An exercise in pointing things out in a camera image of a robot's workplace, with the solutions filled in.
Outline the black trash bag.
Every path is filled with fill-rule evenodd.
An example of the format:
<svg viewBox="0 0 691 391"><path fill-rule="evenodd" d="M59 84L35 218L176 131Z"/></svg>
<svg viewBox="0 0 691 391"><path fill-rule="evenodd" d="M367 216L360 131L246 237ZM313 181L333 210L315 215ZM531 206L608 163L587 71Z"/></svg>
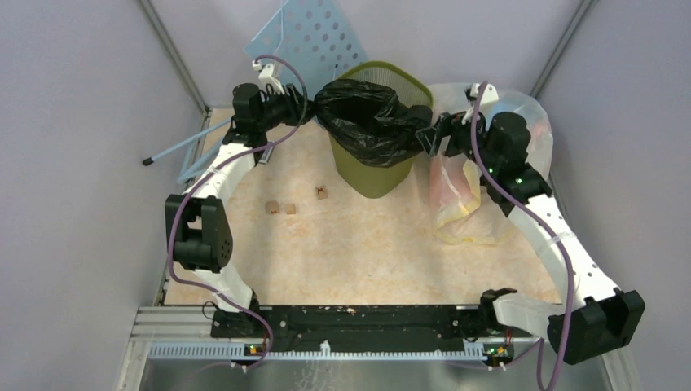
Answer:
<svg viewBox="0 0 691 391"><path fill-rule="evenodd" d="M416 137L430 126L425 105L406 106L388 86L339 79L315 95L315 115L337 143L360 163L389 168L423 151Z"/></svg>

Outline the yellow translucent trash bag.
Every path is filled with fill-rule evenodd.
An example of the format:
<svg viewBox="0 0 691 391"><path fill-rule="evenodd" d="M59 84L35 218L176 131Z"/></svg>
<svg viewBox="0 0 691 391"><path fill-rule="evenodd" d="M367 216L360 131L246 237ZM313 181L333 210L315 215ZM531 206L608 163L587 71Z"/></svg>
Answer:
<svg viewBox="0 0 691 391"><path fill-rule="evenodd" d="M429 205L435 236L446 244L495 245L508 240L514 225L480 184L481 172L464 155L432 157Z"/></svg>

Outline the green mesh trash bin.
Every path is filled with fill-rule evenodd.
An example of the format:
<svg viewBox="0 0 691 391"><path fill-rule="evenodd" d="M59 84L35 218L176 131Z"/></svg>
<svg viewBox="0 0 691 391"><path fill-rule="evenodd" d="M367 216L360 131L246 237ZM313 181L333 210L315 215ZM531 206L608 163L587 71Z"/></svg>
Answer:
<svg viewBox="0 0 691 391"><path fill-rule="evenodd" d="M425 105L433 111L434 98L430 90L421 81L390 63L368 61L345 72L336 80L339 79L388 86L398 94L399 101L404 105ZM421 153L389 168L369 167L340 146L329 132L328 137L337 172L360 195L370 199L381 198L401 183L409 174L414 158Z"/></svg>

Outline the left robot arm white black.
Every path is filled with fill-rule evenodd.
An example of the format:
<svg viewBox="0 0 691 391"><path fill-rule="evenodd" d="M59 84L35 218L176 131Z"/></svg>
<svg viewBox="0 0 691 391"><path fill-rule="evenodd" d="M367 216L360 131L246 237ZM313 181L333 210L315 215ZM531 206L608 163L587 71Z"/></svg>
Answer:
<svg viewBox="0 0 691 391"><path fill-rule="evenodd" d="M262 316L251 308L253 290L231 264L234 244L226 205L262 153L286 141L271 142L267 132L279 125L296 131L311 118L310 107L305 87L288 84L279 93L252 83L237 86L234 114L218 154L190 188L165 201L170 277L211 292L219 307L232 313L230 325L241 336L256 334Z"/></svg>

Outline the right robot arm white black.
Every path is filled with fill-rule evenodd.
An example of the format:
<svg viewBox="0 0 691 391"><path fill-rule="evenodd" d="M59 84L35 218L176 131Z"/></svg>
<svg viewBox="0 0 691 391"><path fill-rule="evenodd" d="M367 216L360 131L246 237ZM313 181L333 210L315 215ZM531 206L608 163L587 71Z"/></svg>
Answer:
<svg viewBox="0 0 691 391"><path fill-rule="evenodd" d="M565 363L575 365L628 346L645 311L635 291L624 292L599 269L561 216L544 176L528 162L526 119L500 112L487 121L443 114L416 131L425 152L462 155L481 166L480 183L504 216L526 237L555 283L554 305L512 288L488 290L478 326L489 336L515 327L543 338Z"/></svg>

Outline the clear trash bag with waste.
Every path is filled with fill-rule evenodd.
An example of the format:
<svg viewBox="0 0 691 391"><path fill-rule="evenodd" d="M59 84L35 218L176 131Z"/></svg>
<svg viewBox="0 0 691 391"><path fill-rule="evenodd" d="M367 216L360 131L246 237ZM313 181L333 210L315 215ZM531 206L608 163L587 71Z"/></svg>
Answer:
<svg viewBox="0 0 691 391"><path fill-rule="evenodd" d="M464 112L471 108L465 90L470 82L432 84L428 88L434 98L434 113ZM527 162L545 179L548 178L552 165L553 135L548 114L540 103L529 95L515 90L498 90L499 100L483 115L491 120L500 112L514 112L526 120L531 139L527 148Z"/></svg>

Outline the deck of playing cards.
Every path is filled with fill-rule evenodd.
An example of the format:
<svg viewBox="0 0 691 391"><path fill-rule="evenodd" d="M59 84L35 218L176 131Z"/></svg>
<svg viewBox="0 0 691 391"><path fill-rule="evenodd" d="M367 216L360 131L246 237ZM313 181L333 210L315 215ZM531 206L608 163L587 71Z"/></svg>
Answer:
<svg viewBox="0 0 691 391"><path fill-rule="evenodd" d="M267 165L271 159L272 152L273 152L273 147L267 148L266 150L264 150L258 163L261 165Z"/></svg>

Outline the light blue perforated board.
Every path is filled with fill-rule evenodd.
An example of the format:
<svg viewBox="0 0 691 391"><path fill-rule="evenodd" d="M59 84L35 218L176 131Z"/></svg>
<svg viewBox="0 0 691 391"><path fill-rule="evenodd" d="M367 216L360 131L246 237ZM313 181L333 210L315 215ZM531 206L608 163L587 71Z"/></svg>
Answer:
<svg viewBox="0 0 691 391"><path fill-rule="evenodd" d="M348 19L335 2L325 0L282 1L244 51L251 59L271 54L288 61L308 90L319 90L368 61Z"/></svg>

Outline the light blue tripod stand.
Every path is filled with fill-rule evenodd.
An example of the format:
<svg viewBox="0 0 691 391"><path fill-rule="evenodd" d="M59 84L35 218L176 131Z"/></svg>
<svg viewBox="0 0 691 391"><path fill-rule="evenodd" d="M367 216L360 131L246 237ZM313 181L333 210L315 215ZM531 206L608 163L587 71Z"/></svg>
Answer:
<svg viewBox="0 0 691 391"><path fill-rule="evenodd" d="M231 120L232 118L228 117L219 121L215 125L211 125L206 129L202 129L197 134L194 134L191 137L184 139L182 142L174 144L173 146L168 147L164 151L159 152L154 156L150 156L148 158L143 159L141 164L145 167L148 167L150 165L153 165L163 157L168 156L169 154L176 152L177 150L184 149L185 154L176 179L176 183L183 184L185 182L188 182L193 178L196 178L203 172L203 166L206 165L207 162L215 156L215 154L218 152L218 149L220 148L220 142L216 142L208 151L202 153L201 155L197 155L197 152L203 149L206 137L209 134L215 132L216 130L230 127Z"/></svg>

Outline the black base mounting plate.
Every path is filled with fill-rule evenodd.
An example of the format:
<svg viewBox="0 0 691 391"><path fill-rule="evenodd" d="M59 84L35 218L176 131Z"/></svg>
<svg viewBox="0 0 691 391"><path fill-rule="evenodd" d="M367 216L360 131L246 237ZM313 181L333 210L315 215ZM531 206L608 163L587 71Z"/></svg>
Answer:
<svg viewBox="0 0 691 391"><path fill-rule="evenodd" d="M491 328L475 306L459 305L274 305L249 314L215 310L205 317L216 339L245 338L272 353L443 353L461 351L482 338L505 340L509 329Z"/></svg>

